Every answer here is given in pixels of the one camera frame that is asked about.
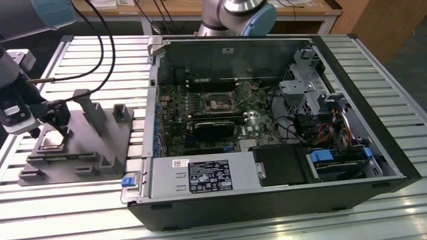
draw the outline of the wooden cabinet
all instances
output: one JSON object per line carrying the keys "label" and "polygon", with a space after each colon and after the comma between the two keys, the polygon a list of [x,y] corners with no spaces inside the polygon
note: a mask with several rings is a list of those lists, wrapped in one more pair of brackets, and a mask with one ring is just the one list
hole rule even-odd
{"label": "wooden cabinet", "polygon": [[331,34],[354,33],[386,64],[427,15],[427,0],[336,0],[343,8]]}

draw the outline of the motherboard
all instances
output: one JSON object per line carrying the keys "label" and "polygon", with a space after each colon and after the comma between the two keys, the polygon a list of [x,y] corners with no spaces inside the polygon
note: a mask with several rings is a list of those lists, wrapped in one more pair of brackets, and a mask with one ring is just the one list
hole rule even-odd
{"label": "motherboard", "polygon": [[271,86],[256,79],[188,79],[159,87],[168,157],[247,152],[280,143]]}

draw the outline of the warning symbol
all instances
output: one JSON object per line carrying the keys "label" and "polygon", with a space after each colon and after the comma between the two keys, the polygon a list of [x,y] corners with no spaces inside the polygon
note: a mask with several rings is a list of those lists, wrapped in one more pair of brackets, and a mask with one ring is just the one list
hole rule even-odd
{"label": "warning symbol", "polygon": [[197,182],[199,182],[197,176],[191,176],[189,182],[191,182],[191,183],[197,183]]}

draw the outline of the white label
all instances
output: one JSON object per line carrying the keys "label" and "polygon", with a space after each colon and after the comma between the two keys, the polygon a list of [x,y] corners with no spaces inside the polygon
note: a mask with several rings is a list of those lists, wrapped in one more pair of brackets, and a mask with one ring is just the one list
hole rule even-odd
{"label": "white label", "polygon": [[188,159],[176,159],[172,161],[172,167],[180,168],[180,167],[188,167]]}
{"label": "white label", "polygon": [[8,109],[4,109],[3,111],[7,116],[11,116],[20,112],[20,107],[16,105],[13,107],[9,107]]}
{"label": "white label", "polygon": [[119,12],[121,15],[137,15],[139,13],[136,11],[121,11]]}
{"label": "white label", "polygon": [[223,54],[234,54],[235,53],[235,49],[234,48],[223,48],[222,49],[222,53]]}
{"label": "white label", "polygon": [[232,184],[231,181],[219,182],[218,185],[220,186],[230,186]]}

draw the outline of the barcode sticker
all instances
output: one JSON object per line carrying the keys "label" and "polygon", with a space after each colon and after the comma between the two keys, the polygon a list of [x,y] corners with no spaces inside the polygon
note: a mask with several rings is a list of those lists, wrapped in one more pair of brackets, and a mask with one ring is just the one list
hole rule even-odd
{"label": "barcode sticker", "polygon": [[188,159],[176,159],[172,161],[172,167],[180,168],[180,167],[188,167]]}

